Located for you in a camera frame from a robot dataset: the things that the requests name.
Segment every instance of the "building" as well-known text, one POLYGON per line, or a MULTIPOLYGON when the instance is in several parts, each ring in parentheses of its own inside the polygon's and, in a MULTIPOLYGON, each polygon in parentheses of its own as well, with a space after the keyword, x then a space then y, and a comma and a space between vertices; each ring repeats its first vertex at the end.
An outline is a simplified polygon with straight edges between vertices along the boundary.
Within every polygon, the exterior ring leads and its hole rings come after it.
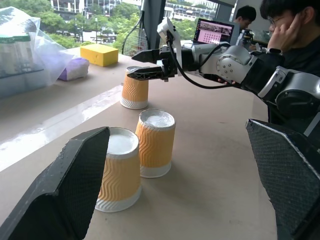
POLYGON ((122 0, 123 3, 134 4, 137 6, 141 6, 142 0, 122 0))
POLYGON ((217 3, 212 2, 212 1, 208 1, 208 0, 185 0, 185 2, 191 3, 194 6, 202 4, 202 5, 205 5, 209 9, 214 9, 214 8, 216 8, 216 5, 218 5, 217 3))
MULTIPOLYGON (((141 0, 126 0, 129 3, 136 3, 141 0)), ((126 2, 125 0, 50 0, 51 6, 57 14, 60 14, 65 20, 72 18, 73 15, 83 13, 86 18, 92 15, 93 5, 100 7, 101 13, 106 16, 110 15, 110 12, 116 5, 121 4, 121 2, 126 2)))
POLYGON ((198 8, 193 6, 185 6, 175 3, 167 2, 165 4, 164 16, 171 17, 177 21, 191 20, 196 18, 214 19, 217 14, 218 4, 211 2, 213 5, 211 9, 198 8))
POLYGON ((82 13, 85 0, 50 0, 51 6, 58 13, 82 13))

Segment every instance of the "yellow sponge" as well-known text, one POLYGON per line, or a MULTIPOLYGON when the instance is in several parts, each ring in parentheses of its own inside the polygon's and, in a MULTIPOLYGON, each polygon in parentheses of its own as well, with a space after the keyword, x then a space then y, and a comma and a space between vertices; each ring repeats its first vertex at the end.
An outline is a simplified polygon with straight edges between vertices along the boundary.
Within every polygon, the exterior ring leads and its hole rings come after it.
POLYGON ((80 47, 80 54, 91 64, 105 67, 118 62, 119 50, 102 44, 90 44, 80 47))

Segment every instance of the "upside-down paper cup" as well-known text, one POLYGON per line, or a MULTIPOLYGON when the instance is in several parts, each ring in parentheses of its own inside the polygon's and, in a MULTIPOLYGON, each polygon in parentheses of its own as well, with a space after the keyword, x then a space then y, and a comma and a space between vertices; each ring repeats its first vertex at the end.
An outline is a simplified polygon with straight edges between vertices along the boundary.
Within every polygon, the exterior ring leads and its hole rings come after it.
POLYGON ((139 199, 141 189, 139 139, 130 130, 111 127, 95 209, 106 213, 125 210, 139 199))
POLYGON ((126 69, 122 90, 121 105, 128 109, 144 109, 148 106, 149 81, 139 81, 127 76, 136 66, 126 69))
POLYGON ((149 109, 139 116, 136 127, 140 142, 140 175, 143 178, 159 178, 171 168, 176 121, 169 113, 149 109))

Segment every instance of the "cup bottom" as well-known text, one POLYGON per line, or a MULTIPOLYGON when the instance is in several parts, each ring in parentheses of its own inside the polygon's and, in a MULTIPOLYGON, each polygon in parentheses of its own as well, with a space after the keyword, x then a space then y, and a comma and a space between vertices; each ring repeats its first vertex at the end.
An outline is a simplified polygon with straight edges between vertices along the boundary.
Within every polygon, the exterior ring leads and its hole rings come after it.
POLYGON ((166 175, 171 169, 171 162, 162 167, 140 166, 140 176, 146 179, 160 178, 166 175))
POLYGON ((127 109, 139 110, 139 109, 144 109, 148 106, 148 100, 147 101, 129 101, 122 97, 120 104, 127 109))
POLYGON ((104 213, 116 213, 126 210, 133 206, 141 195, 142 187, 139 186, 138 190, 131 197, 121 201, 104 201, 99 198, 96 201, 95 209, 104 213))

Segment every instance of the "plastic bag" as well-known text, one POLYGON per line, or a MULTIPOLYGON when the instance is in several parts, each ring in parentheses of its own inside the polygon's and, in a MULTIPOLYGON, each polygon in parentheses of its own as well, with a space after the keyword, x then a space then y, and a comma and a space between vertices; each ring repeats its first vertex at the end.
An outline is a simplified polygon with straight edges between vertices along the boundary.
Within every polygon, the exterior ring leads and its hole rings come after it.
POLYGON ((54 84, 73 58, 40 22, 15 7, 0 9, 0 98, 54 84))

